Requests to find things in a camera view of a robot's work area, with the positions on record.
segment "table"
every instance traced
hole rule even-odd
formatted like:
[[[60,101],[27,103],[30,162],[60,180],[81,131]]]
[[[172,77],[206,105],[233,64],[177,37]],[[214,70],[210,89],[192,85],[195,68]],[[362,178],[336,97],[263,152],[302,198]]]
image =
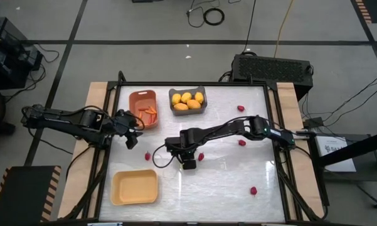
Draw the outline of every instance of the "table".
[[[91,83],[86,105],[103,106],[107,85],[107,82]],[[275,104],[273,92],[269,91],[268,93],[271,100],[273,118],[278,118],[277,109],[281,108],[285,127],[290,130],[301,129],[302,119],[300,116],[299,106],[297,103],[297,98],[295,96],[293,84],[278,83],[277,87],[277,94],[279,96],[280,105]],[[110,95],[110,103],[114,102],[114,97],[115,92],[112,92]],[[109,104],[109,108],[107,109],[109,112],[112,111],[112,106],[113,104]],[[304,148],[305,150],[308,150],[306,141],[297,140],[296,145]],[[78,155],[81,151],[83,151],[86,147],[87,144],[84,141],[77,141],[75,145],[73,158],[76,155]],[[295,150],[291,151],[290,157],[292,159],[295,182],[299,193],[303,196],[304,200],[308,203],[308,205],[315,211],[315,213],[318,216],[323,216],[321,199],[319,196],[319,190],[317,187],[314,171],[312,169],[311,160],[304,154],[301,154],[299,151]],[[71,168],[60,206],[60,211],[58,215],[59,217],[65,216],[79,201],[80,197],[87,189],[87,183],[89,180],[90,170],[92,167],[92,159],[93,151],[89,151],[85,155],[80,157],[80,159],[76,161],[73,167]],[[98,197],[97,194],[98,188],[95,190],[91,197],[90,208],[87,212],[88,217],[93,217],[95,215],[95,205],[96,199]],[[291,195],[287,195],[287,199],[288,209],[290,212],[290,219],[295,220],[297,219],[298,215],[295,214],[295,205],[293,203]]]

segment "carrot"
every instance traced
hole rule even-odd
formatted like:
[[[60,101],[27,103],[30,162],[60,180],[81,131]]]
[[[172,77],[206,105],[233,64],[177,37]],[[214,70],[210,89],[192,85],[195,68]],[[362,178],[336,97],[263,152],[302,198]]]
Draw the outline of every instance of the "carrot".
[[[156,110],[153,107],[149,106],[149,108],[150,108],[151,111],[155,112],[155,114],[157,113]]]
[[[148,114],[156,114],[155,112],[153,112],[151,110],[146,110],[145,112],[148,113]]]

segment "yellow fruit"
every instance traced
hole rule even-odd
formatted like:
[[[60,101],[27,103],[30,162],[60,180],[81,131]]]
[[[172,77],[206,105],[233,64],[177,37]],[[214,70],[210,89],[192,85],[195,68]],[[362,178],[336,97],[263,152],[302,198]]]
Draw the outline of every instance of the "yellow fruit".
[[[202,93],[197,92],[195,94],[195,100],[198,101],[200,104],[202,104],[202,102],[203,102],[203,95],[202,95]]]
[[[189,92],[184,93],[181,96],[181,102],[186,103],[188,100],[191,100],[192,95]]]
[[[173,94],[173,96],[171,97],[171,104],[172,105],[178,104],[180,103],[180,100],[181,100],[180,94]]]
[[[183,103],[178,103],[174,106],[174,109],[176,110],[188,110],[188,106]]]
[[[197,100],[188,100],[187,105],[190,109],[200,109],[201,104]]]

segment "concrete floor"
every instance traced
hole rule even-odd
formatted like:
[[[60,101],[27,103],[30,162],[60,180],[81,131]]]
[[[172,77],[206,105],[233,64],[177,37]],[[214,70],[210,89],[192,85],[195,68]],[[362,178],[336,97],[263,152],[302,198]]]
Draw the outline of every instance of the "concrete floor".
[[[0,180],[6,167],[24,164],[31,145],[32,138],[19,122],[22,106],[44,105],[55,77],[60,78],[60,83],[52,108],[67,110],[84,105],[90,82],[116,80],[119,70],[128,81],[217,81],[229,69],[234,54],[244,48],[232,45],[231,40],[247,37],[253,4],[249,0],[220,2],[226,14],[223,24],[192,28],[185,15],[191,4],[188,0],[147,4],[116,0],[0,1],[0,16],[7,16],[29,39],[50,43],[43,47],[61,54],[57,61],[44,64],[47,77],[34,91],[24,92],[8,104],[6,120],[15,124],[17,131],[11,137],[0,137]],[[277,39],[289,3],[257,0],[250,40],[258,45],[247,48],[260,56],[273,56],[273,40]],[[200,23],[200,19],[198,14],[191,16],[192,23]],[[281,40],[288,42],[279,46],[277,57],[309,60],[315,67],[314,87],[309,92],[310,112],[335,109],[377,77],[377,58],[371,47],[375,43],[368,44],[373,41],[366,35],[368,30],[377,41],[377,24],[361,26],[350,0],[295,0],[282,31]],[[131,40],[143,41],[131,45]],[[156,40],[180,41],[165,45]],[[376,89],[377,86],[370,88],[341,112],[359,105]],[[336,133],[376,134],[377,96],[331,129]],[[75,144],[71,136],[49,129],[44,130],[42,138],[70,151]],[[41,143],[33,165],[57,164],[65,170],[70,160],[69,154]],[[56,207],[64,182],[62,177]],[[377,183],[363,186],[377,198]],[[328,183],[327,189],[330,221],[377,225],[372,201],[354,185]]]

